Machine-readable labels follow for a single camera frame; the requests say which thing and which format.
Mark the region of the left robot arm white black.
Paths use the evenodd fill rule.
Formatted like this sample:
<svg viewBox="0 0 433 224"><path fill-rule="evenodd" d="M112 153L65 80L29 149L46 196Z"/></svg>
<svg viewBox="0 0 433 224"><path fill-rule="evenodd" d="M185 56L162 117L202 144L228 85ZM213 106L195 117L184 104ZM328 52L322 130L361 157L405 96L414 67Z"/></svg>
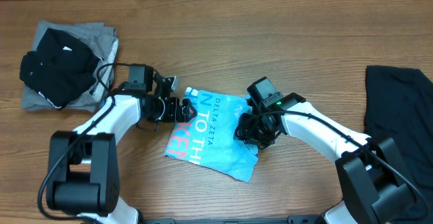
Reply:
<svg viewBox="0 0 433 224"><path fill-rule="evenodd" d="M56 221L142 223L140 210L120 197L117 145L142 120L190 122L197 111L189 99L172 94L179 80L145 64L129 65L129 78L117 88L108 84L103 107L73 131L50 139L47 175L37 197L40 213Z"/></svg>

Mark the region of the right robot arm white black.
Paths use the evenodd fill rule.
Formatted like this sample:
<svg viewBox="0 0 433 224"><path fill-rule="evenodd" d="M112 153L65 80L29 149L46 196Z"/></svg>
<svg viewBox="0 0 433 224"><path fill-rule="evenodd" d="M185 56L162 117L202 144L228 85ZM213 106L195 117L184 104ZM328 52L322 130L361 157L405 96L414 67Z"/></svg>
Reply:
<svg viewBox="0 0 433 224"><path fill-rule="evenodd" d="M297 93L283 95L267 77L248 88L251 112L240 116L235 137L263 150L281 135L297 138L336 167L342 200L320 215L295 215L288 223L403 222L401 215L417 203L430 215L426 197L415 186L391 137L370 137L353 131L316 110Z"/></svg>

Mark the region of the light blue printed t-shirt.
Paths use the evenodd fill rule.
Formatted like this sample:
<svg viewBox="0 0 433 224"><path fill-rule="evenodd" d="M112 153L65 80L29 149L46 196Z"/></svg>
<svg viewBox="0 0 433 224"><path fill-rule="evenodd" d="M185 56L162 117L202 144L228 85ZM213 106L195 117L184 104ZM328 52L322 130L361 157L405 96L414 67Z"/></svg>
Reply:
<svg viewBox="0 0 433 224"><path fill-rule="evenodd" d="M174 126L164 155L249 182L258 162L258 147L235 138L240 116L250 111L246 98L191 87L186 88L185 98L198 114Z"/></svg>

